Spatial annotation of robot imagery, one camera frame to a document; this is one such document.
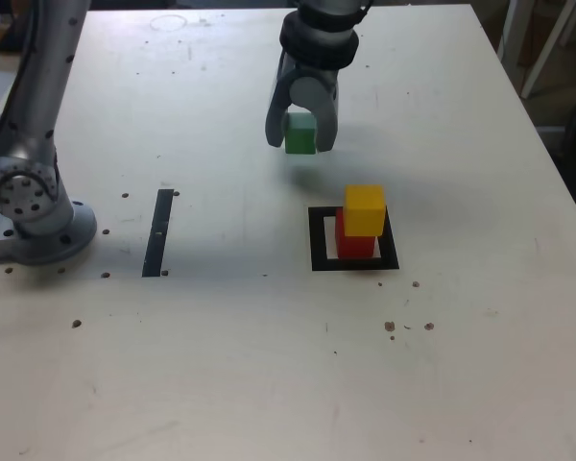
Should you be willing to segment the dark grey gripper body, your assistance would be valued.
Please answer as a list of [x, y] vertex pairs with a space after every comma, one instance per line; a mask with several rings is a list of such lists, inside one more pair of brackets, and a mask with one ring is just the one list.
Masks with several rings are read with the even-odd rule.
[[280, 78], [312, 77], [320, 81], [327, 89], [337, 87], [337, 70], [322, 70], [300, 63], [286, 52], [280, 56]]

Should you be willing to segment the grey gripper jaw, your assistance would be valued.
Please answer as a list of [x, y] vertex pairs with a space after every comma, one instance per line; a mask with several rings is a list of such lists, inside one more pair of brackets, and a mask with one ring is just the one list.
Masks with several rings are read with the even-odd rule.
[[315, 144], [330, 151], [338, 133], [338, 86], [327, 86], [315, 77], [296, 79], [289, 90], [292, 104], [310, 112], [316, 122]]
[[291, 105], [290, 60], [281, 52], [269, 107], [265, 120], [265, 135], [270, 146], [280, 147], [284, 139], [284, 117]]

